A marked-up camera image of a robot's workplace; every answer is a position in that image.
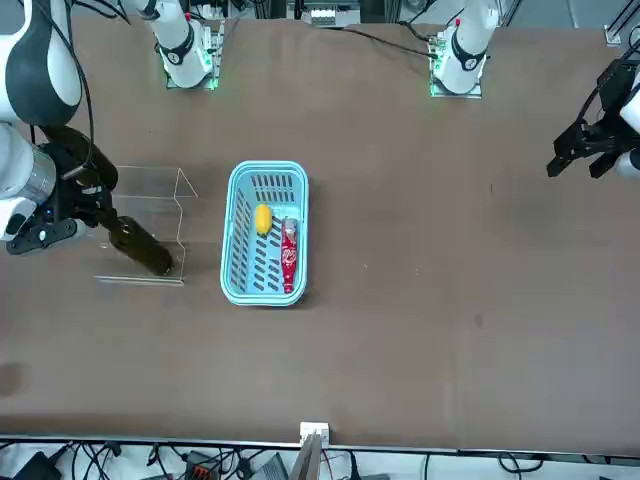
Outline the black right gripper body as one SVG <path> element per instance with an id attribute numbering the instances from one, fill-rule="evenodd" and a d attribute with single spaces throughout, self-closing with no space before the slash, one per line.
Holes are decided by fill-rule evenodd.
<path id="1" fill-rule="evenodd" d="M 58 144 L 48 144 L 47 154 L 53 160 L 56 169 L 55 186 L 47 200 L 47 222 L 56 223 L 72 218 L 75 214 L 80 188 L 74 180 L 64 180 L 63 175 L 79 167 L 83 159 Z"/>

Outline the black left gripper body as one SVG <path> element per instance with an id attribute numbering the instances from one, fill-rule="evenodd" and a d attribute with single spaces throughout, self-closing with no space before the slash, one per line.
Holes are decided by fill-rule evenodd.
<path id="1" fill-rule="evenodd" d="M 578 113 L 576 150 L 612 150 L 629 144 L 631 128 L 622 120 L 620 111 L 630 91 L 631 63 L 613 60 L 597 78 L 596 87 Z M 594 123 L 589 123 L 585 115 L 594 100 L 600 101 L 602 116 Z"/>

